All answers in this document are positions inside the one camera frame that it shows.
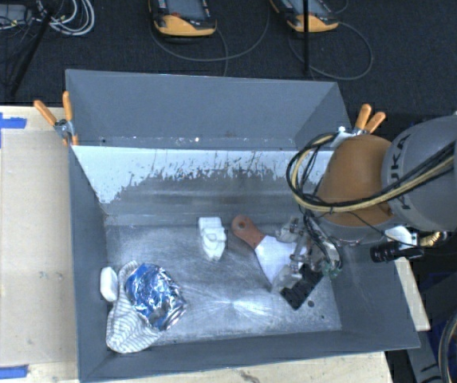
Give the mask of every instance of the white cloth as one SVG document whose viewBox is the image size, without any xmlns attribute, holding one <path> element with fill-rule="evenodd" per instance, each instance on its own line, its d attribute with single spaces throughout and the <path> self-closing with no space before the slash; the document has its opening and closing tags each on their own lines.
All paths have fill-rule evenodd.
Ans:
<svg viewBox="0 0 457 383">
<path fill-rule="evenodd" d="M 118 353 L 134 353 L 147 349 L 163 333 L 138 315 L 125 293 L 125 282 L 138 266 L 136 261 L 131 261 L 120 270 L 118 299 L 108 314 L 106 344 Z"/>
</svg>

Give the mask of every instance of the white cable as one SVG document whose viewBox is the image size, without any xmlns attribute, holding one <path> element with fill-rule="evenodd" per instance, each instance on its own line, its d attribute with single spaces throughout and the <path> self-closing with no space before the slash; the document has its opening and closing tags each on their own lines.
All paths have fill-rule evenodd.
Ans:
<svg viewBox="0 0 457 383">
<path fill-rule="evenodd" d="M 49 23 L 49 26 L 53 30 L 56 30 L 57 32 L 65 34 L 65 35 L 74 36 L 74 37 L 85 35 L 89 31 L 91 31 L 92 28 L 95 26 L 95 11 L 93 9 L 92 3 L 89 0 L 81 0 L 81 9 L 83 10 L 83 12 L 85 14 L 85 21 L 83 22 L 82 25 L 78 26 L 77 28 L 72 28 L 70 26 L 65 25 L 67 23 L 70 23 L 72 20 L 74 20 L 79 12 L 76 0 L 72 0 L 72 3 L 73 3 L 73 13 L 64 20 L 60 20 L 60 19 L 51 17 L 51 22 Z M 41 0 L 37 0 L 37 6 L 38 6 L 38 9 L 40 10 L 42 16 L 45 13 L 47 13 L 44 6 L 41 3 Z"/>
</svg>

